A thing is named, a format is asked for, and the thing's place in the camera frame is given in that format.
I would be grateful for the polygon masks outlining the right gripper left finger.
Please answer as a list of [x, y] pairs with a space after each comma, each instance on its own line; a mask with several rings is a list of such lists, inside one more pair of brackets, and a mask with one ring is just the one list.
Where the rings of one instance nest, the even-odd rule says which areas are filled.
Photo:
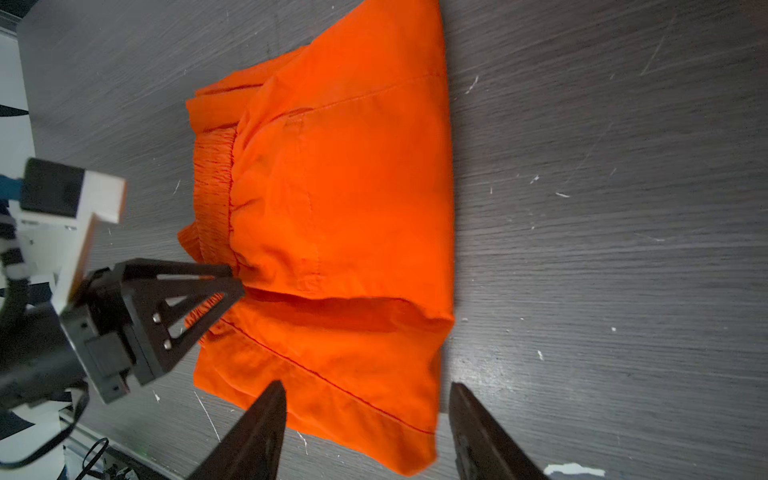
[[286, 420], [284, 386], [272, 381], [189, 479], [276, 479]]

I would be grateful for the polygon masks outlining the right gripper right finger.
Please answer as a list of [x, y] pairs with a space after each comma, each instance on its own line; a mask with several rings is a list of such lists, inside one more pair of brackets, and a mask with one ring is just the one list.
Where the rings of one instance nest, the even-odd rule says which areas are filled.
[[548, 479], [463, 383], [451, 384], [448, 413], [461, 480]]

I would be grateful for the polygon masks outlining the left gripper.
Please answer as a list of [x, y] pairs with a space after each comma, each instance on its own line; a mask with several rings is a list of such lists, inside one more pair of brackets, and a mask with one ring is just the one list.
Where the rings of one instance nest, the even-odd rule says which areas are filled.
[[134, 259], [89, 273], [60, 319], [109, 404], [174, 369], [245, 294], [227, 265]]

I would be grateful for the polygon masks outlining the orange shorts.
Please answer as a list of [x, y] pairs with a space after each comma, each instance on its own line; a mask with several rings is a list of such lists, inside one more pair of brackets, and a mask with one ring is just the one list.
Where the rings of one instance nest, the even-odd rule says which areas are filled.
[[421, 473], [455, 322], [439, 3], [363, 2], [186, 107], [194, 220], [178, 239], [245, 287], [201, 338], [195, 385], [247, 408], [280, 381], [291, 429]]

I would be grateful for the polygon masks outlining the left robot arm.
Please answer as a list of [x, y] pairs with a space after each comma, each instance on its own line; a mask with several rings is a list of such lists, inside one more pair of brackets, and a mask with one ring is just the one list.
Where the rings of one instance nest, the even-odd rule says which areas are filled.
[[1, 310], [1, 408], [49, 399], [66, 390], [112, 403], [128, 377], [147, 385], [170, 373], [245, 294], [227, 265], [133, 259], [89, 274], [62, 312], [24, 306], [9, 287]]

